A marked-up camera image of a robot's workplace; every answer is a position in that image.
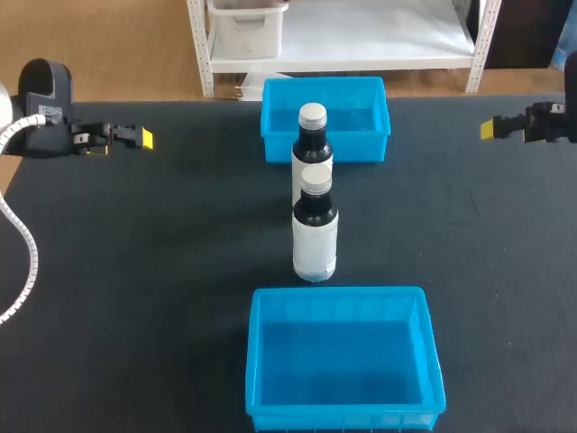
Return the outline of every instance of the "blue plastic bin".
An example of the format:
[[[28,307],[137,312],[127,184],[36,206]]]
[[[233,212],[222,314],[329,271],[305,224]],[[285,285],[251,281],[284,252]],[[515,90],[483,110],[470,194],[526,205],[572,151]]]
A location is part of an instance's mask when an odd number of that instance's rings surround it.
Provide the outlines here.
[[[445,399],[425,294],[256,290],[245,398],[256,430],[433,428]]]
[[[326,108],[335,162],[384,161],[390,121],[382,78],[326,77],[266,80],[261,135],[267,162],[291,162],[298,110],[309,102]]]

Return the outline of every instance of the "bottle cap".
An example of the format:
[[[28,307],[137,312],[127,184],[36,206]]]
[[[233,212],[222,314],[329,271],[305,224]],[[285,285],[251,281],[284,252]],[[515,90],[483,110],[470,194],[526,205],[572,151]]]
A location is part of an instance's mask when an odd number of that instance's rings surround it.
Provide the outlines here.
[[[331,190],[333,173],[324,164],[310,164],[302,171],[300,187],[307,194],[320,196]]]
[[[304,104],[298,112],[298,123],[311,131],[321,129],[326,125],[326,108],[316,102]]]

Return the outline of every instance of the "shelf post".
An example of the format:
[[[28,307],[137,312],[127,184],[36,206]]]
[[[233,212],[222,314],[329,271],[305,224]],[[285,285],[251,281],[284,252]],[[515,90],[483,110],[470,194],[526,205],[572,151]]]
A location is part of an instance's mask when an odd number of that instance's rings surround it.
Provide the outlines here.
[[[190,30],[197,52],[198,74],[202,84],[202,93],[205,97],[215,96],[215,81],[213,69],[210,66],[210,51],[206,40],[205,29],[205,0],[187,0]]]
[[[489,54],[490,41],[495,32],[495,25],[497,24],[497,17],[499,16],[499,9],[501,8],[501,0],[487,0],[485,10],[482,11],[481,25],[479,26],[479,34],[477,35],[477,42],[475,43],[475,52],[473,54],[471,71],[469,73],[469,81],[467,82],[467,93],[475,93],[479,90],[481,83],[481,76],[485,69],[485,62]]]

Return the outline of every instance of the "dark mat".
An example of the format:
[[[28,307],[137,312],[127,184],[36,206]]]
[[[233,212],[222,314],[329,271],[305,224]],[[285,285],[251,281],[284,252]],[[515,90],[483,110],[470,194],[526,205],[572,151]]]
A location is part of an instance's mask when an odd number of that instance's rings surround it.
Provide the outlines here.
[[[425,289],[447,394],[436,431],[577,425],[577,147],[479,140],[482,121],[542,99],[391,100],[387,160],[335,168],[328,285]],[[146,124],[157,150],[19,169],[7,201],[41,266],[0,327],[0,431],[252,431],[252,292],[303,285],[289,166],[264,163],[260,106],[78,112]],[[2,218],[0,257],[4,309],[28,258]]]

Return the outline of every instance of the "bottle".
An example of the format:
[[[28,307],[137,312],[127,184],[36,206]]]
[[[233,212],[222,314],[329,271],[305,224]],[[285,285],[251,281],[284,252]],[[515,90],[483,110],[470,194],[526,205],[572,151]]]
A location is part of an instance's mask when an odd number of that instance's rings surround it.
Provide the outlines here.
[[[303,280],[331,278],[336,266],[339,215],[331,200],[333,173],[323,164],[305,167],[301,197],[292,213],[292,261]]]
[[[316,102],[298,112],[299,135],[292,147],[292,206],[300,198],[300,175],[309,164],[324,164],[333,170],[333,148],[326,140],[326,109]]]

